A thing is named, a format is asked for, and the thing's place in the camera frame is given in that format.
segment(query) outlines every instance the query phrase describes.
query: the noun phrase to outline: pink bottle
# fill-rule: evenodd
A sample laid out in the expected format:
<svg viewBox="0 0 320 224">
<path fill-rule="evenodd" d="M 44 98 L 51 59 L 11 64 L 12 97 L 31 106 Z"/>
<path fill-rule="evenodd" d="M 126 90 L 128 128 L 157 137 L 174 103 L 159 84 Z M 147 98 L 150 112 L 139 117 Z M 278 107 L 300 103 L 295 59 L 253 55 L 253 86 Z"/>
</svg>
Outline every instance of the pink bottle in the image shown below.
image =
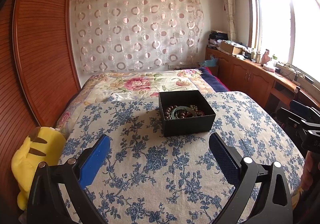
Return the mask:
<svg viewBox="0 0 320 224">
<path fill-rule="evenodd" d="M 269 50 L 266 49 L 265 53 L 262 56 L 261 59 L 261 65 L 264 65 L 265 63 L 269 62 L 271 60 L 271 58 L 269 57 Z"/>
</svg>

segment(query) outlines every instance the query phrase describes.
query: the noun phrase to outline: blue gripper pad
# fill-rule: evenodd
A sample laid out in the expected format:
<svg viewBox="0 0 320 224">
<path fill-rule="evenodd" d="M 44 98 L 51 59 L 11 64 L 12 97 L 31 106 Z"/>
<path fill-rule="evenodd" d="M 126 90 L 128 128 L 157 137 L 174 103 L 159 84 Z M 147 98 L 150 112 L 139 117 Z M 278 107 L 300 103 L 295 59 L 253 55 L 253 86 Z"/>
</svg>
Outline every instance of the blue gripper pad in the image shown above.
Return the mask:
<svg viewBox="0 0 320 224">
<path fill-rule="evenodd" d="M 110 138 L 103 135 L 100 142 L 93 147 L 93 151 L 80 168 L 79 184 L 82 189 L 92 184 L 109 151 Z"/>
<path fill-rule="evenodd" d="M 209 148 L 229 184 L 238 187 L 240 184 L 241 156 L 234 147 L 228 147 L 217 133 L 209 138 Z"/>
</svg>

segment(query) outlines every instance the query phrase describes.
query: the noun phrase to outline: wooden desk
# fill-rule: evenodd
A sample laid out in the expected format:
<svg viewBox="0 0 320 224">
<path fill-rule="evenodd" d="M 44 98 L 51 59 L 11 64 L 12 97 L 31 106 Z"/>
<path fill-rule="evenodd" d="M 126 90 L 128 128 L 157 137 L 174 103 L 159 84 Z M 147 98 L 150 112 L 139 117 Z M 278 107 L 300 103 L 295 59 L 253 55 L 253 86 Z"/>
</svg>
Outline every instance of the wooden desk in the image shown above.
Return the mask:
<svg viewBox="0 0 320 224">
<path fill-rule="evenodd" d="M 248 94 L 265 108 L 270 94 L 289 106 L 297 85 L 284 76 L 263 69 L 262 65 L 250 60 L 240 60 L 216 49 L 206 48 L 206 59 L 210 55 L 219 58 L 218 78 L 232 91 Z M 305 105 L 320 109 L 320 102 L 301 88 L 299 100 Z"/>
</svg>

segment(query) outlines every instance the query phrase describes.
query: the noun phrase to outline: wooden window frame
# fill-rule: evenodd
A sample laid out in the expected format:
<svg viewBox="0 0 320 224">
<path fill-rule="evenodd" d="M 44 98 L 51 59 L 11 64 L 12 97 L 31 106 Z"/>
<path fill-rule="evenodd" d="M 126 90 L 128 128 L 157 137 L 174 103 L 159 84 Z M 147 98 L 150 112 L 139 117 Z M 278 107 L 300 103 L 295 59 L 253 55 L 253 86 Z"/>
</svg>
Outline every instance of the wooden window frame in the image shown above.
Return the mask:
<svg viewBox="0 0 320 224">
<path fill-rule="evenodd" d="M 259 7 L 258 0 L 249 0 L 249 47 L 258 47 L 256 43 L 257 35 L 259 34 Z"/>
</svg>

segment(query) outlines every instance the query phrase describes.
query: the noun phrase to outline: circle pattern curtain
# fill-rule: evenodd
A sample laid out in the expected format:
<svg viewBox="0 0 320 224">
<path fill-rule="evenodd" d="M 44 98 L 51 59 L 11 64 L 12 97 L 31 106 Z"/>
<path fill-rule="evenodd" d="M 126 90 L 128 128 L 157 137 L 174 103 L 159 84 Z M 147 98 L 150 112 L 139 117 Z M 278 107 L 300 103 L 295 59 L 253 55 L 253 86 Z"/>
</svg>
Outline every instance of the circle pattern curtain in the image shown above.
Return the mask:
<svg viewBox="0 0 320 224">
<path fill-rule="evenodd" d="M 71 0 L 83 71 L 139 71 L 195 62 L 200 0 Z"/>
</svg>

